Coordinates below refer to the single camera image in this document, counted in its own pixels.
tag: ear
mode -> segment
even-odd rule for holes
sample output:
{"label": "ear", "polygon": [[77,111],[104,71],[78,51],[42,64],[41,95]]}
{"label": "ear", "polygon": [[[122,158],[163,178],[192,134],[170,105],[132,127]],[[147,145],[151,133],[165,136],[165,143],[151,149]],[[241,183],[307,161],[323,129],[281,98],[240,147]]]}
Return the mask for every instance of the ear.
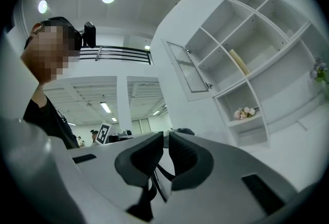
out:
{"label": "ear", "polygon": [[34,36],[37,34],[37,32],[41,29],[42,27],[42,24],[39,22],[39,23],[36,23],[33,28],[32,28],[32,31],[31,31],[31,36]]}

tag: black shirt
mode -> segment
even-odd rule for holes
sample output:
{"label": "black shirt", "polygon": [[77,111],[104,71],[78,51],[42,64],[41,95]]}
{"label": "black shirt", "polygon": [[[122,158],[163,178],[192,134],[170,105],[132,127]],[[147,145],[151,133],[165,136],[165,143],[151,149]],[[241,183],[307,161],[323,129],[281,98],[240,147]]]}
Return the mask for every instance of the black shirt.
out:
{"label": "black shirt", "polygon": [[61,113],[60,116],[58,112],[48,98],[47,104],[42,108],[30,100],[23,119],[41,127],[49,136],[61,138],[67,149],[79,148],[77,138],[65,117]]}

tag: flower bouquet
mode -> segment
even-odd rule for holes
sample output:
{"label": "flower bouquet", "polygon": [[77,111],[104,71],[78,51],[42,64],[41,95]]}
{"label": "flower bouquet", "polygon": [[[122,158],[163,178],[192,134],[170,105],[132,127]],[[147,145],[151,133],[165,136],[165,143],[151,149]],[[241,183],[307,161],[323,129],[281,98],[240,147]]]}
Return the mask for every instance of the flower bouquet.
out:
{"label": "flower bouquet", "polygon": [[327,65],[320,58],[317,58],[315,60],[313,69],[309,71],[309,76],[311,79],[317,82],[325,81],[327,83],[326,81],[327,70],[328,70]]}
{"label": "flower bouquet", "polygon": [[235,111],[234,117],[238,120],[245,120],[247,118],[253,117],[256,111],[254,108],[245,107],[244,109],[239,108]]}

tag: black hair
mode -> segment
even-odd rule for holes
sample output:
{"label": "black hair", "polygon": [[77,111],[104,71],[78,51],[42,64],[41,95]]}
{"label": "black hair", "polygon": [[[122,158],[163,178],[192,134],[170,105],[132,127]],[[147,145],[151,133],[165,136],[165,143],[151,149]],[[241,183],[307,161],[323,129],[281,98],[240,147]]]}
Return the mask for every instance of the black hair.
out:
{"label": "black hair", "polygon": [[[64,27],[63,32],[74,32],[74,38],[76,40],[75,44],[75,50],[80,50],[81,45],[82,45],[82,37],[81,34],[73,27],[70,21],[68,21],[65,17],[63,16],[56,16],[56,17],[51,17],[48,18],[47,20],[41,21],[42,28],[46,26],[62,26]],[[26,40],[24,50],[26,47],[29,45],[31,41],[31,37]]]}

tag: person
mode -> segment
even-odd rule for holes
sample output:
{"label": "person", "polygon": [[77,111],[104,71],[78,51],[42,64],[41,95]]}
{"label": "person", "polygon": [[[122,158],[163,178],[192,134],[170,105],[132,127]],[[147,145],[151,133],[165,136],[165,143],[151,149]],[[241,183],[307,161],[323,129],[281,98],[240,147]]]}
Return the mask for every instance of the person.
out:
{"label": "person", "polygon": [[78,144],[80,148],[84,147],[84,141],[81,140],[81,136],[78,136]]}
{"label": "person", "polygon": [[63,140],[67,149],[78,148],[65,117],[45,96],[43,87],[62,74],[71,57],[81,49],[81,34],[64,17],[53,17],[37,23],[27,39],[21,60],[39,82],[23,119],[41,127],[47,135]]}
{"label": "person", "polygon": [[90,132],[92,134],[92,140],[93,140],[93,143],[91,144],[91,146],[99,145],[99,143],[95,142],[95,140],[97,138],[98,131],[97,130],[91,130]]}

